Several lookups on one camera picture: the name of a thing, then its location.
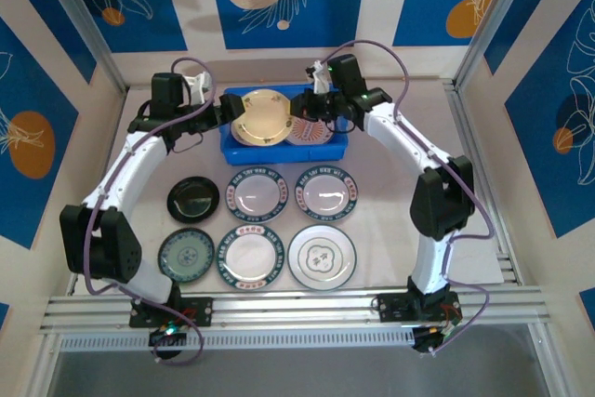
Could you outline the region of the white plate with orange sunburst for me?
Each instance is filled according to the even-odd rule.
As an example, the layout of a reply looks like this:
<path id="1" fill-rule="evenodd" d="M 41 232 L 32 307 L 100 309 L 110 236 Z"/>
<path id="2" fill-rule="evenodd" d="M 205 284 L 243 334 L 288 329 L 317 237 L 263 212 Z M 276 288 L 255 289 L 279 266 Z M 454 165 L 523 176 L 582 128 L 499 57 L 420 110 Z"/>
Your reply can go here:
<path id="1" fill-rule="evenodd" d="M 322 145 L 334 136 L 335 124 L 295 118 L 289 135 L 284 140 L 292 145 Z"/>

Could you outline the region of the cream plate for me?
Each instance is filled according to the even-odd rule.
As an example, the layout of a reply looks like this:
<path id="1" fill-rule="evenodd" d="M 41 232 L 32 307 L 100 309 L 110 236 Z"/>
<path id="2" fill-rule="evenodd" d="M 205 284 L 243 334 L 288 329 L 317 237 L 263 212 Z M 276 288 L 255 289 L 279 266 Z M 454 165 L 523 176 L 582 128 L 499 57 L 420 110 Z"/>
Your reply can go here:
<path id="1" fill-rule="evenodd" d="M 231 124 L 249 145 L 266 147 L 283 142 L 291 133 L 294 117 L 290 99 L 272 89 L 257 89 L 242 96 L 245 112 Z"/>

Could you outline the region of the green-rimmed white plate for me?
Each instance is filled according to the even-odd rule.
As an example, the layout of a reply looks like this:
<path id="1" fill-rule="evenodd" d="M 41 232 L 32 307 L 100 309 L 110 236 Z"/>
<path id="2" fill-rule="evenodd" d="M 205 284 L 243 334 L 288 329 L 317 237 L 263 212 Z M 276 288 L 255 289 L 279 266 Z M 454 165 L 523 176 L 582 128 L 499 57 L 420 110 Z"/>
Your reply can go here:
<path id="1" fill-rule="evenodd" d="M 265 223 L 277 218 L 288 202 L 284 177 L 266 167 L 249 167 L 236 173 L 224 198 L 231 214 L 246 223 Z"/>
<path id="2" fill-rule="evenodd" d="M 298 178 L 294 195 L 299 209 L 320 222 L 337 222 L 351 214 L 358 203 L 356 181 L 344 169 L 318 165 Z"/>
<path id="3" fill-rule="evenodd" d="M 284 267 L 280 236 L 267 226 L 242 225 L 219 242 L 216 264 L 221 279 L 234 289 L 255 291 L 271 285 Z"/>

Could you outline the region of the black glossy plate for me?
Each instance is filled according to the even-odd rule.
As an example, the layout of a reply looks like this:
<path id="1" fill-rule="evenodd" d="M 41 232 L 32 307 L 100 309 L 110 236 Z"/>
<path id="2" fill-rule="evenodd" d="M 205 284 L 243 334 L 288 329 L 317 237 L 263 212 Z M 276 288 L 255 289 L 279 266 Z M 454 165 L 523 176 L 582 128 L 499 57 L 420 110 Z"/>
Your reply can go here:
<path id="1" fill-rule="evenodd" d="M 171 217 L 181 223 L 199 223 L 218 208 L 217 185 L 205 177 L 188 177 L 176 183 L 168 193 L 166 206 Z"/>

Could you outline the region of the blue patterned plate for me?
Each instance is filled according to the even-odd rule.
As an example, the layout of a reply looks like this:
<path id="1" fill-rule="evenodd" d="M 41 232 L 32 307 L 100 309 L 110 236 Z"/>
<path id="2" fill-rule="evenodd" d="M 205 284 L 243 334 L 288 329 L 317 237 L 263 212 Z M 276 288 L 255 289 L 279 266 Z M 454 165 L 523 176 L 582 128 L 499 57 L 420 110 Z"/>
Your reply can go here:
<path id="1" fill-rule="evenodd" d="M 162 274 L 179 284 L 203 277 L 212 265 L 215 245 L 204 231 L 184 228 L 169 234 L 161 243 L 157 265 Z"/>

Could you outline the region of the white plate with green emblem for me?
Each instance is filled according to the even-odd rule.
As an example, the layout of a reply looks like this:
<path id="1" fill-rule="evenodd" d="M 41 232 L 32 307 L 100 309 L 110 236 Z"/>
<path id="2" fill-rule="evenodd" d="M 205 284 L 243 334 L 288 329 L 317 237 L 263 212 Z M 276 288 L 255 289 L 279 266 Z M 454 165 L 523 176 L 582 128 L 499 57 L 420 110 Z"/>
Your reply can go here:
<path id="1" fill-rule="evenodd" d="M 344 231 L 312 225 L 292 238 L 287 263 L 296 281 L 309 290 L 332 291 L 351 279 L 357 267 L 357 251 Z"/>

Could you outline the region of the blue plastic bin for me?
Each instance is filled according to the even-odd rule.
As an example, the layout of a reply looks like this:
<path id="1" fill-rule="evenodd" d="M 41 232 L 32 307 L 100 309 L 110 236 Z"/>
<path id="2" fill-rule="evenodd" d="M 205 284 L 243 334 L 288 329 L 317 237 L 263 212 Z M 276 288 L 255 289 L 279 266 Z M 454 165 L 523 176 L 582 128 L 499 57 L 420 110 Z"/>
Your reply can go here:
<path id="1" fill-rule="evenodd" d="M 348 148 L 346 134 L 334 136 L 322 145 L 292 145 L 283 141 L 268 147 L 249 145 L 231 125 L 219 129 L 219 147 L 229 165 L 291 164 L 341 160 Z"/>

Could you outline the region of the black left electronics module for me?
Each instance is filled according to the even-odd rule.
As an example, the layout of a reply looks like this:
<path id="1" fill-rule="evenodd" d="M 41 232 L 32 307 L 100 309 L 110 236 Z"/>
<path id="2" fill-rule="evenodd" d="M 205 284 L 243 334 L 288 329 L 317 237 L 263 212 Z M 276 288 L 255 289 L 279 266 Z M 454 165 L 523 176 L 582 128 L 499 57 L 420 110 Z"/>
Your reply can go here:
<path id="1" fill-rule="evenodd" d="M 152 348 L 163 348 L 183 345 L 186 342 L 187 334 L 181 327 L 168 323 L 157 327 L 149 334 L 149 346 Z"/>

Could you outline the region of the black electronics module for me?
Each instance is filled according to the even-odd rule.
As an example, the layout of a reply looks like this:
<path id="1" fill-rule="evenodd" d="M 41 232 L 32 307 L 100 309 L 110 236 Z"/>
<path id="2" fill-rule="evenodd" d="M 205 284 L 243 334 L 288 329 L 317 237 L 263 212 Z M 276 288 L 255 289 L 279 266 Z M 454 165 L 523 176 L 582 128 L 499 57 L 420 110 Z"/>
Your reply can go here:
<path id="1" fill-rule="evenodd" d="M 452 324 L 414 328 L 413 349 L 421 354 L 435 356 L 455 332 L 456 327 Z"/>
<path id="2" fill-rule="evenodd" d="M 149 346 L 152 348 L 163 348 L 183 345 L 186 342 L 187 334 L 181 327 L 168 323 L 157 327 L 149 334 Z"/>

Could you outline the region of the black right electronics module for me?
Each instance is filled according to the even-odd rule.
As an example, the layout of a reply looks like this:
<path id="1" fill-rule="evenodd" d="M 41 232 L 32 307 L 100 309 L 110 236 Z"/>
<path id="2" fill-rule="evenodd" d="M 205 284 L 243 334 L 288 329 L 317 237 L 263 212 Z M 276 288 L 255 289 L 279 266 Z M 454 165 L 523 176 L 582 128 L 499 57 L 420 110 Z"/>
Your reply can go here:
<path id="1" fill-rule="evenodd" d="M 456 327 L 452 324 L 414 328 L 413 349 L 421 354 L 435 356 L 455 332 Z"/>

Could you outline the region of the aluminium frame post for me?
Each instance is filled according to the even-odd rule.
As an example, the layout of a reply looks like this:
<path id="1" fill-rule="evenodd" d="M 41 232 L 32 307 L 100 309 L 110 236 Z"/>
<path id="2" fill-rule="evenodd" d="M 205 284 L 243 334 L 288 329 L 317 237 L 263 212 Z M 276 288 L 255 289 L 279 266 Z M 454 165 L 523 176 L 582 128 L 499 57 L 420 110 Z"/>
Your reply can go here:
<path id="1" fill-rule="evenodd" d="M 461 93 L 469 83 L 477 66 L 483 60 L 485 49 L 492 42 L 512 2 L 513 0 L 492 0 L 490 3 L 453 78 L 453 87 L 456 93 Z"/>
<path id="2" fill-rule="evenodd" d="M 58 1 L 111 84 L 120 93 L 125 94 L 128 90 L 128 86 L 112 57 L 112 52 L 103 38 L 97 23 L 88 11 L 84 0 Z"/>

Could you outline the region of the aluminium side rail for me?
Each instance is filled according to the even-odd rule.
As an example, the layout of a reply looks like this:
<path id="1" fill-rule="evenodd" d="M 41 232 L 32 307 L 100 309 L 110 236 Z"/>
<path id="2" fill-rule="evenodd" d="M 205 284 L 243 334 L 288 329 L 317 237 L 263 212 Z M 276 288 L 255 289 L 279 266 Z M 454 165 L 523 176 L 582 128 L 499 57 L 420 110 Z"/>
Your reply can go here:
<path id="1" fill-rule="evenodd" d="M 473 164 L 475 193 L 494 226 L 494 236 L 487 241 L 464 240 L 455 243 L 450 272 L 455 280 L 465 284 L 522 285 L 523 278 L 519 273 L 509 232 L 497 209 L 483 154 L 464 101 L 453 86 L 446 84 L 444 87 L 461 147 Z"/>

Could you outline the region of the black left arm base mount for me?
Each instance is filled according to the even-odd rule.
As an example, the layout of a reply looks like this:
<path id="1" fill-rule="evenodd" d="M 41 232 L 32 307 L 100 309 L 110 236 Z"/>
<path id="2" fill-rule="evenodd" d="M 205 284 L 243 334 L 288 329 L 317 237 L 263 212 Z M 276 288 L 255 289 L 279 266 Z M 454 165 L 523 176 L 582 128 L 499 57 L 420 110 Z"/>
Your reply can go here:
<path id="1" fill-rule="evenodd" d="M 132 328 L 157 328 L 170 323 L 177 326 L 187 325 L 178 316 L 146 303 L 132 302 L 131 305 L 128 325 Z M 186 316 L 199 327 L 211 325 L 212 298 L 180 298 L 177 302 L 168 302 L 166 306 Z"/>

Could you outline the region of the aluminium frame rail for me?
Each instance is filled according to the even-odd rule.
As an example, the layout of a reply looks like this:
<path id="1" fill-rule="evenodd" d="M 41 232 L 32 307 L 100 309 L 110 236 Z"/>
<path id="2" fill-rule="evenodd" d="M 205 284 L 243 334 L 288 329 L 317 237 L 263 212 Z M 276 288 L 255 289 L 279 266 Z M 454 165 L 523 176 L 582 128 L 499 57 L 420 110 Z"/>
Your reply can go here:
<path id="1" fill-rule="evenodd" d="M 536 286 L 490 286 L 490 301 L 479 324 L 539 324 L 550 321 L 545 296 Z M 213 330 L 272 328 L 352 328 L 380 325 L 376 296 L 384 288 L 314 292 L 215 293 Z M 48 301 L 40 332 L 91 333 L 125 331 L 131 312 L 123 295 L 53 297 Z"/>

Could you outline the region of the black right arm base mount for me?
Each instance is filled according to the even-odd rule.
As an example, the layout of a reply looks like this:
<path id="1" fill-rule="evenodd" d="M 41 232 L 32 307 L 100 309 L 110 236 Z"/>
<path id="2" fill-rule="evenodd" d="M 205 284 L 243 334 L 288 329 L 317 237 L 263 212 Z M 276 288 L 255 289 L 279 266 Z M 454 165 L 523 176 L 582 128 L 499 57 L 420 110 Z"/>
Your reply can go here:
<path id="1" fill-rule="evenodd" d="M 462 310 L 456 306 L 458 295 L 453 291 L 418 296 L 413 292 L 380 294 L 377 309 L 380 321 L 458 324 L 462 321 Z"/>

